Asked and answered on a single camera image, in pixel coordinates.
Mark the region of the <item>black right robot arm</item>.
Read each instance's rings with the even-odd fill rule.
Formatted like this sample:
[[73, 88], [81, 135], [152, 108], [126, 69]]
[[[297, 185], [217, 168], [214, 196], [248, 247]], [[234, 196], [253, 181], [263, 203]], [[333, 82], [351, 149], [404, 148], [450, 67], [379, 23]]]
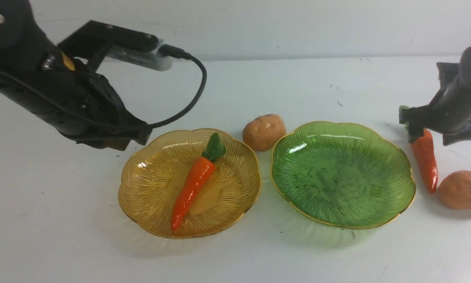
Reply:
[[415, 143], [424, 130], [442, 135], [444, 146], [471, 140], [471, 47], [459, 62], [438, 62], [440, 89], [420, 107], [399, 110], [399, 122], [407, 126], [407, 140]]

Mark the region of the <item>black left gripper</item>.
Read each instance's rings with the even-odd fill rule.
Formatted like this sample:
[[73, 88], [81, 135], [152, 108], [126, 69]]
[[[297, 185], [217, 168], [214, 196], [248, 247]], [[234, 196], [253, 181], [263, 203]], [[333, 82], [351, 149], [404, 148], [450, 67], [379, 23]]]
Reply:
[[67, 97], [55, 102], [56, 109], [73, 119], [80, 130], [61, 131], [61, 134], [77, 144], [96, 149], [111, 148], [123, 151], [131, 141], [146, 145], [153, 131], [150, 124], [131, 114], [115, 88], [97, 69], [102, 58], [72, 59], [61, 53], [49, 54], [43, 63], [43, 71], [59, 77], [57, 84]]

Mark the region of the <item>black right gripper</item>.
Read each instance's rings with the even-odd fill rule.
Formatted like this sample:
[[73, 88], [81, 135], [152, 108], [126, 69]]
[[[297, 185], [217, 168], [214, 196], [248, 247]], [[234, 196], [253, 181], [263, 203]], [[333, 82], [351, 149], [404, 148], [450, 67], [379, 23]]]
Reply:
[[407, 141], [415, 143], [424, 129], [442, 134], [444, 146], [471, 141], [471, 63], [438, 62], [440, 89], [430, 106], [399, 107], [399, 123], [405, 125]]

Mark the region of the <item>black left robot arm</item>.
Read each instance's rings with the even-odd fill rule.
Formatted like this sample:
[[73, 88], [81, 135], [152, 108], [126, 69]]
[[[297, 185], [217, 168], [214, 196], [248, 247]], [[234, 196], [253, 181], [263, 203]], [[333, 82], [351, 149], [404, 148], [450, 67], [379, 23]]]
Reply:
[[131, 140], [145, 145], [152, 127], [125, 108], [97, 70], [114, 47], [157, 46], [154, 36], [97, 21], [54, 44], [28, 0], [0, 0], [0, 93], [76, 143], [119, 151]]

